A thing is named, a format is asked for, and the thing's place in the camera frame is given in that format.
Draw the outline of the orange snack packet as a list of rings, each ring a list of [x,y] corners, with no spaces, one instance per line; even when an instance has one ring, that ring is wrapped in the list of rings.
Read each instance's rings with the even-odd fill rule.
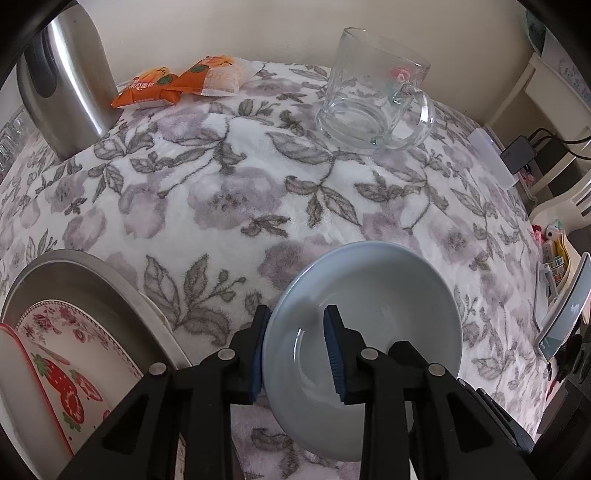
[[[231,56],[207,56],[174,79],[168,90],[201,96],[222,97],[238,93],[245,72]]]
[[[159,67],[135,76],[112,100],[113,108],[130,105],[151,107],[175,105],[181,93],[171,90],[169,85],[177,78],[167,67]]]

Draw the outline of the clear glass mug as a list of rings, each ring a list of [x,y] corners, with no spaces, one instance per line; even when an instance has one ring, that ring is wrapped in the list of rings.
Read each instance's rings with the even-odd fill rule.
[[[422,89],[431,64],[423,56],[366,29],[342,30],[318,129],[360,153],[406,150],[430,135],[436,109]]]

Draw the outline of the stainless steel thermos jug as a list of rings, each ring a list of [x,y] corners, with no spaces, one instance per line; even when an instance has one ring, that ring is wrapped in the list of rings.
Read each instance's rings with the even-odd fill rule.
[[[28,115],[62,161],[98,142],[122,114],[111,106],[117,89],[99,33],[76,1],[33,37],[16,77]]]

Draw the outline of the grey power adapter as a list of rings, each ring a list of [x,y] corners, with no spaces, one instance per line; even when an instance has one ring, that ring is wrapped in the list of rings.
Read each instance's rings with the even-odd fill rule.
[[[502,161],[511,174],[517,174],[527,164],[535,159],[537,152],[530,140],[520,135],[500,154]]]

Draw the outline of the large stainless steel basin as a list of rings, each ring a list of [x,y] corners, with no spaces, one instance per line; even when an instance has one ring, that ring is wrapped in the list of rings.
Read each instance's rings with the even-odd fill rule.
[[[190,365],[162,309],[92,255],[57,250],[33,260],[8,292],[2,305],[1,327],[14,330],[22,314],[43,300],[65,301],[92,317],[134,361],[142,377],[157,362],[176,369]],[[7,466],[20,470],[24,477],[38,479],[2,424],[1,453]]]

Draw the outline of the white small box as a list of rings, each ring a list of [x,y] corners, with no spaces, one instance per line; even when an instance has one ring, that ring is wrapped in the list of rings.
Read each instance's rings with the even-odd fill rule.
[[[501,150],[484,129],[476,128],[468,136],[468,141],[477,151],[481,163],[503,190],[509,190],[518,182],[518,176],[510,173],[501,158]]]

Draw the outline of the white plastic shelf unit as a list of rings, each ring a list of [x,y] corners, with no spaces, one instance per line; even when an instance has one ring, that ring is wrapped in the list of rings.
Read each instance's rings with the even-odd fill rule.
[[[485,129],[503,149],[524,136],[536,152],[535,182],[521,181],[533,223],[590,225],[590,105],[559,72],[534,53]]]

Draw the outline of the floral grey tablecloth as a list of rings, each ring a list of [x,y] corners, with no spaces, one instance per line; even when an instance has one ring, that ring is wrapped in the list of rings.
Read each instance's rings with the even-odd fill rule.
[[[327,83],[324,68],[267,63],[238,95],[127,110],[67,161],[34,135],[1,180],[2,288],[44,253],[91,254],[156,304],[196,362],[329,250],[397,243],[454,295],[462,378],[535,433],[541,252],[518,194],[481,164],[475,123],[444,104],[414,150],[325,144],[314,116]]]

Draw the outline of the strawberry pattern bowl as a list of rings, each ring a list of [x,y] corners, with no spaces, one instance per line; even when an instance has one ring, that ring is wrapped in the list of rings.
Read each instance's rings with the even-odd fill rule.
[[[1,327],[1,424],[36,478],[58,478],[110,411],[69,360]]]

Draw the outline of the smartphone on stand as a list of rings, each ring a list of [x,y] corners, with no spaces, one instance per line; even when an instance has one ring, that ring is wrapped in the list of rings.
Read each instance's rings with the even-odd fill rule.
[[[541,356],[549,362],[568,339],[590,297],[590,254],[584,252],[572,282],[558,296],[544,318],[535,345]]]

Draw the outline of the clear glass tumblers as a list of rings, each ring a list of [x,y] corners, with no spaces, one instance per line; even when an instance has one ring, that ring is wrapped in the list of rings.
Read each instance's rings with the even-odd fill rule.
[[[35,132],[36,127],[24,106],[21,106],[2,126],[0,134],[1,178],[6,176]]]

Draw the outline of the pink floral porcelain plate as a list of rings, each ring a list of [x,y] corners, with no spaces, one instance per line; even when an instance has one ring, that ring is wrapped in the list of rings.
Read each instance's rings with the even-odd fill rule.
[[[65,301],[35,303],[14,330],[59,436],[73,455],[142,373],[97,321]]]

